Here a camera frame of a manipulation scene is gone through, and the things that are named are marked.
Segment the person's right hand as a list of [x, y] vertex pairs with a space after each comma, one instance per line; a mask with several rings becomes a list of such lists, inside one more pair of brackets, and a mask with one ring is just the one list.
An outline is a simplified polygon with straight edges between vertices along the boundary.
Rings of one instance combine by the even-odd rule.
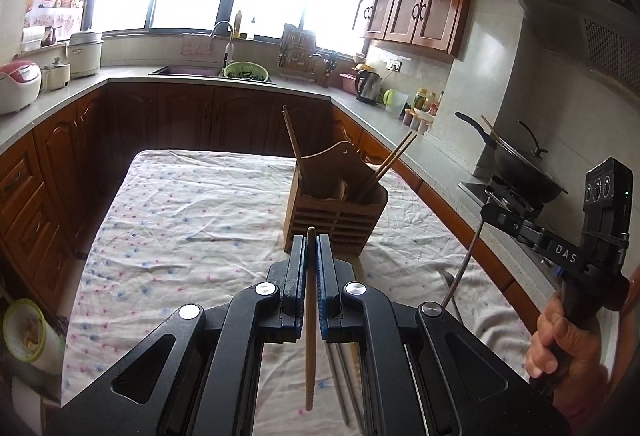
[[560, 370], [560, 358], [552, 352], [552, 347], [561, 349], [569, 356], [566, 375], [558, 388], [578, 390], [607, 378], [608, 372], [601, 364], [601, 338], [597, 324], [586, 330], [578, 328], [567, 320], [560, 294], [555, 293], [537, 320], [537, 330], [530, 340], [525, 357], [525, 371], [531, 378]]

